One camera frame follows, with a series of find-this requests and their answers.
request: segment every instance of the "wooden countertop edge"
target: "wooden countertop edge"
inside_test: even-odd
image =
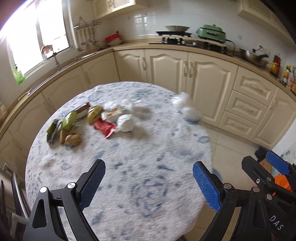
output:
[[[100,57],[102,55],[112,53],[115,51],[121,51],[121,50],[130,50],[130,49],[168,49],[168,50],[181,50],[181,51],[186,51],[186,52],[191,52],[191,53],[199,53],[199,54],[204,54],[208,56],[212,56],[215,58],[223,59],[228,62],[237,64],[238,66],[244,67],[260,76],[263,78],[269,80],[273,84],[275,84],[277,87],[282,89],[286,94],[288,94],[295,102],[296,102],[296,96],[289,91],[286,87],[284,87],[273,75],[271,75],[269,72],[262,70],[254,65],[251,65],[245,60],[240,59],[239,57],[231,57],[227,56],[224,54],[220,54],[217,52],[209,51],[209,50],[204,50],[200,48],[195,48],[195,47],[188,47],[188,46],[178,46],[178,45],[150,45],[147,39],[145,40],[130,40],[127,41],[125,44],[121,44],[118,46],[113,46],[106,48],[104,50],[98,51],[94,55],[87,57],[83,60],[80,60],[73,65],[65,68],[61,72],[55,74],[51,78],[49,78],[47,81],[42,83],[38,88],[36,88],[29,96],[25,95],[19,102],[15,104],[15,106],[11,109],[9,112],[8,116],[6,117],[3,125],[0,128],[0,139],[2,138],[4,132],[8,129],[9,125],[12,123],[14,118],[20,113],[20,111],[35,97],[37,96],[42,90],[44,90],[47,86],[49,86],[51,83],[53,83],[55,80],[63,76],[64,74],[68,73],[69,71],[73,70],[74,68],[77,68],[83,64],[85,64],[88,61],[91,61],[97,57]]]

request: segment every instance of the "faucet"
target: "faucet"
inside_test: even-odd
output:
[[[50,51],[52,51],[52,52],[54,51],[53,48],[52,48],[52,45],[44,45],[44,46],[41,48],[41,54],[42,54],[42,55],[45,55],[45,54],[49,53]],[[52,55],[53,55],[54,60],[55,60],[55,62],[56,62],[56,67],[57,67],[57,69],[58,69],[58,70],[61,70],[62,68],[61,68],[61,66],[60,66],[60,64],[59,64],[59,62],[58,62],[58,60],[57,60],[57,57],[56,57],[57,53],[54,52]]]

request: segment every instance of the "red snack wrapper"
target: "red snack wrapper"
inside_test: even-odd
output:
[[[105,138],[108,138],[115,131],[116,125],[111,122],[98,119],[94,123],[94,128],[101,131],[104,134]]]

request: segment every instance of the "orange cloth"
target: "orange cloth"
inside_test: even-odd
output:
[[[280,174],[274,178],[274,182],[275,184],[280,185],[281,187],[286,188],[287,190],[292,192],[286,176]]]

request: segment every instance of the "utensil rack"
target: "utensil rack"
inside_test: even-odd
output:
[[[101,20],[94,20],[90,22],[86,22],[81,16],[79,17],[79,23],[74,25],[74,30],[84,29],[84,28],[90,28],[97,25],[102,24]]]

